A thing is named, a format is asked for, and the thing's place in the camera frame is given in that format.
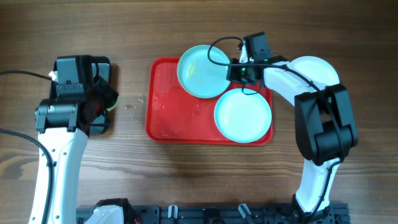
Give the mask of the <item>green yellow sponge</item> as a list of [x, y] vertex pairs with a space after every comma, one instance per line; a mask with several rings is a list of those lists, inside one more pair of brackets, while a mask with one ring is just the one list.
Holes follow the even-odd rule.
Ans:
[[111, 106], [107, 107], [107, 111], [112, 111], [119, 103], [119, 96], [112, 102]]

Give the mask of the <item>teal plate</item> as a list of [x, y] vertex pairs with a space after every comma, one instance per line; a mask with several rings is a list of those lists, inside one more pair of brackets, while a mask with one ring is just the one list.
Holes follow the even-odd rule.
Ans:
[[197, 45], [180, 57], [177, 78], [182, 88], [197, 98], [213, 98], [230, 85], [227, 80], [229, 58], [209, 45]]
[[270, 130], [271, 106], [254, 90], [235, 88], [228, 90], [216, 102], [214, 121], [218, 131], [230, 141], [252, 143]]

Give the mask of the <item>teal plate top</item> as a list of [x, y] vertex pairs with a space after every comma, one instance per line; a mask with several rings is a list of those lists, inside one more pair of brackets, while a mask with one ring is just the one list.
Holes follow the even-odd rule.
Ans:
[[213, 98], [230, 85], [227, 80], [229, 58], [209, 45], [197, 45], [180, 57], [177, 78], [182, 88], [197, 98]]

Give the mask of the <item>white plate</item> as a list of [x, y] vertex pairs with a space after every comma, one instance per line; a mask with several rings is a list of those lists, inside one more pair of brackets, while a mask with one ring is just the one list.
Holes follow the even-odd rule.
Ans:
[[340, 84], [340, 78], [331, 64], [322, 58], [303, 56], [291, 61], [288, 67], [314, 82], [321, 90]]

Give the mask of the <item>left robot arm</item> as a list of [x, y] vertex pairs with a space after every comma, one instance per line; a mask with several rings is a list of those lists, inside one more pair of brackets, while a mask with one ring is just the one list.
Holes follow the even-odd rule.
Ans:
[[118, 92], [102, 77], [59, 78], [35, 111], [39, 168], [30, 223], [75, 223], [81, 160], [97, 117]]

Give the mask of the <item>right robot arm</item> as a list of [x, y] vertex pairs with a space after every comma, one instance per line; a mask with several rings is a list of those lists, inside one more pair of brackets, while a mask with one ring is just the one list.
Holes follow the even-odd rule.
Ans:
[[301, 183], [292, 198], [291, 223], [311, 223], [330, 216], [329, 194], [336, 171], [358, 143], [347, 89], [325, 60], [282, 56], [260, 61], [232, 59], [228, 78], [277, 92], [295, 110], [295, 140], [304, 158]]

